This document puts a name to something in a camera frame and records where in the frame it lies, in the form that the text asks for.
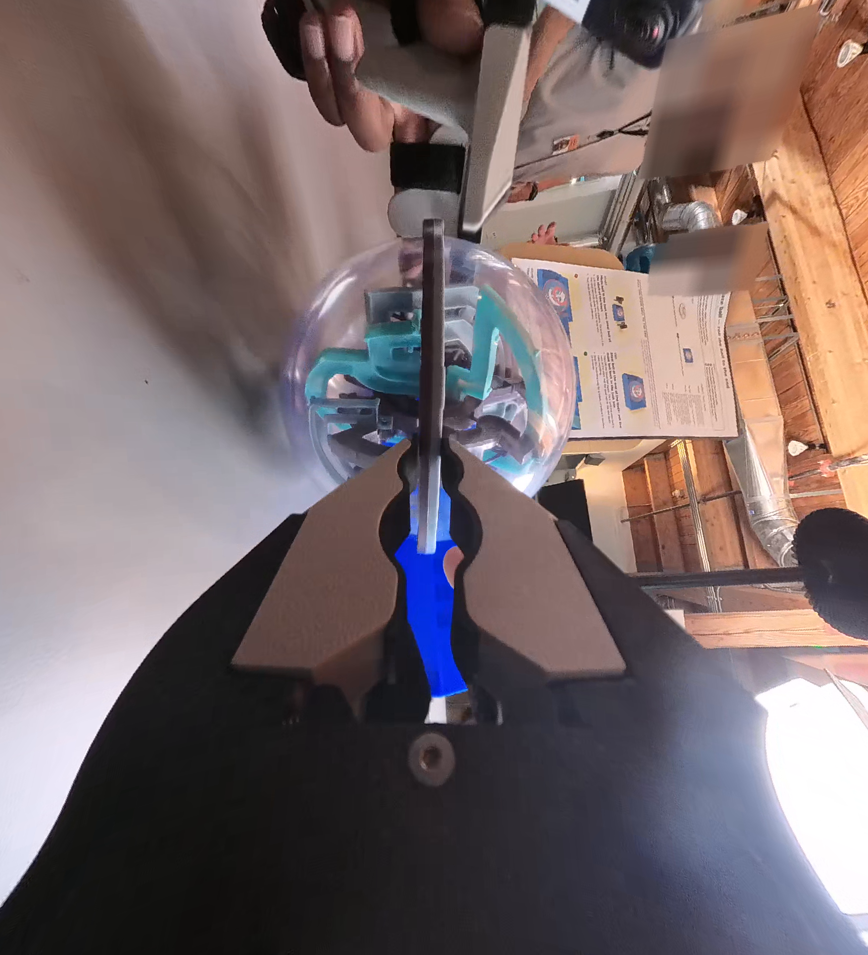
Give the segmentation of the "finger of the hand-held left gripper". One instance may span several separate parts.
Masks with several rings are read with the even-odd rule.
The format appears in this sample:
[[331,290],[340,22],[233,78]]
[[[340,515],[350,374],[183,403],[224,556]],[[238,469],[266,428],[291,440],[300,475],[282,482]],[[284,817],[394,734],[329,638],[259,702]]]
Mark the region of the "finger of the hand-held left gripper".
[[532,27],[485,31],[460,205],[460,232],[478,234],[512,185]]

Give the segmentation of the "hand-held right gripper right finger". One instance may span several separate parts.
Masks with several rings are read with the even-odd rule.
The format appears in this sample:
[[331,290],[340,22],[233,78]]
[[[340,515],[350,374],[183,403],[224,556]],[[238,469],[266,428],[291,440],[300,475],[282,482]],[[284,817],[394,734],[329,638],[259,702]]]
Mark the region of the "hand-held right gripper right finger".
[[471,720],[556,718],[556,692],[627,664],[559,523],[457,438],[442,444],[451,502],[451,650]]

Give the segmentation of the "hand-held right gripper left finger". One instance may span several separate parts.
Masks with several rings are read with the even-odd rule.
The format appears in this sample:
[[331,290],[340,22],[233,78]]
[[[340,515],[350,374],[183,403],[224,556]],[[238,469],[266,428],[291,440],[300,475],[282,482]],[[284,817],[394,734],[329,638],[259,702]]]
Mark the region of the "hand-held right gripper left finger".
[[398,576],[380,535],[409,440],[308,509],[232,657],[234,668],[335,686],[361,706],[381,678]]

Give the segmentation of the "clear maze ball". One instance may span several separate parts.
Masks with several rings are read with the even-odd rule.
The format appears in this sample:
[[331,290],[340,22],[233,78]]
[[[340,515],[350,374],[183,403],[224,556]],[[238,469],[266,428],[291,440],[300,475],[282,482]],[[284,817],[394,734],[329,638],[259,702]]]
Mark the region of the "clear maze ball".
[[[440,361],[443,437],[535,496],[564,451],[575,406],[571,348],[554,308],[508,258],[445,236]],[[422,383],[425,243],[398,238],[321,281],[289,355],[289,434],[327,486],[416,443],[430,417]]]

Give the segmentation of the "person's left hand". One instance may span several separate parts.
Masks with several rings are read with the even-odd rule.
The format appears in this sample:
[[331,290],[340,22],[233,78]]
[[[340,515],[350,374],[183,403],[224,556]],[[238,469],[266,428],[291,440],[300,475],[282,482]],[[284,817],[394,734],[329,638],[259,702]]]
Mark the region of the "person's left hand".
[[[416,18],[420,39],[457,57],[475,54],[482,44],[482,14],[474,1],[376,1],[390,21],[390,8]],[[299,41],[310,97],[332,126],[344,126],[365,151],[386,151],[393,142],[426,142],[439,126],[365,88],[356,67],[365,49],[363,30],[352,2],[324,2],[308,9],[299,24]]]

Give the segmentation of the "blue plastic bin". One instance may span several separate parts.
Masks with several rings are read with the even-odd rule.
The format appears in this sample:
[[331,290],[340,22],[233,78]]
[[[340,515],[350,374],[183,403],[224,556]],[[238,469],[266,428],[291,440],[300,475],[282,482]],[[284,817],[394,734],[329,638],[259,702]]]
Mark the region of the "blue plastic bin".
[[451,500],[440,490],[436,549],[417,550],[417,493],[409,498],[411,528],[394,554],[405,575],[407,619],[415,637],[433,698],[466,691],[454,660],[451,630],[454,587],[444,569],[444,558],[456,547],[450,532]]

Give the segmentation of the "black disc on pole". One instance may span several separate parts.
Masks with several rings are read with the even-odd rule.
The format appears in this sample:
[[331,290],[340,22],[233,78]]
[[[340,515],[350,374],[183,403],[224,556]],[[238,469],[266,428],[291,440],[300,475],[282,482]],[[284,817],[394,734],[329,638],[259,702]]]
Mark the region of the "black disc on pole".
[[806,516],[793,535],[792,563],[771,568],[631,575],[645,590],[798,583],[822,621],[868,642],[868,519],[844,508]]

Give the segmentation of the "white softbox light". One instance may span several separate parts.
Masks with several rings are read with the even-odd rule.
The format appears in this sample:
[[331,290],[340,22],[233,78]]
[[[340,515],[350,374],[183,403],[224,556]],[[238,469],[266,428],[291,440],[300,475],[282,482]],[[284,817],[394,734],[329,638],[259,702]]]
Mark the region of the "white softbox light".
[[795,678],[757,695],[775,793],[839,909],[868,916],[868,690]]

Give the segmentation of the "silver ventilation duct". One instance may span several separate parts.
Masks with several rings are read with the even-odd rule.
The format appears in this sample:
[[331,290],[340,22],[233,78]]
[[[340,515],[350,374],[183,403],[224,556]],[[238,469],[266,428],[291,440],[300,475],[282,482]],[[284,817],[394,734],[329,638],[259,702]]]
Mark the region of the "silver ventilation duct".
[[743,417],[738,431],[723,447],[751,531],[777,566],[795,567],[799,520],[789,492],[784,420],[779,414]]

